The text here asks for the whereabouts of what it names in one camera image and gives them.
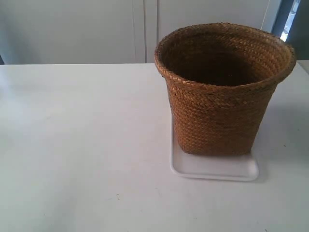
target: woven texture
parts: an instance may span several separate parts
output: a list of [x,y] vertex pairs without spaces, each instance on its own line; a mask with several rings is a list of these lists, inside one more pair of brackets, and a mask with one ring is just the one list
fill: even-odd
[[155,51],[165,78],[176,138],[191,154],[250,152],[268,102],[295,66],[291,46],[229,23],[190,26]]

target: white tray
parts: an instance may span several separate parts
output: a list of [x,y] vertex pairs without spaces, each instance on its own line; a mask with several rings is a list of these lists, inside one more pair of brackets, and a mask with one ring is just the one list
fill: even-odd
[[212,157],[185,153],[175,138],[172,122],[170,167],[175,174],[189,178],[252,181],[259,176],[257,162],[251,154]]

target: white table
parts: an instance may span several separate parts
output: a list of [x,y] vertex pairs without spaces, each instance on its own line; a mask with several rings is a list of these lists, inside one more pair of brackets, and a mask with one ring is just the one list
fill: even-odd
[[257,135],[257,181],[181,178],[153,64],[1,66],[0,231],[308,231],[308,131],[297,65]]

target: brown basket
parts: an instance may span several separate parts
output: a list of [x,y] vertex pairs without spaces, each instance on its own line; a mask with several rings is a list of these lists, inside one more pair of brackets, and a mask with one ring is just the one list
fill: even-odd
[[258,29],[229,23],[190,26],[155,51],[173,126],[191,154],[250,152],[268,102],[295,66],[291,46]]

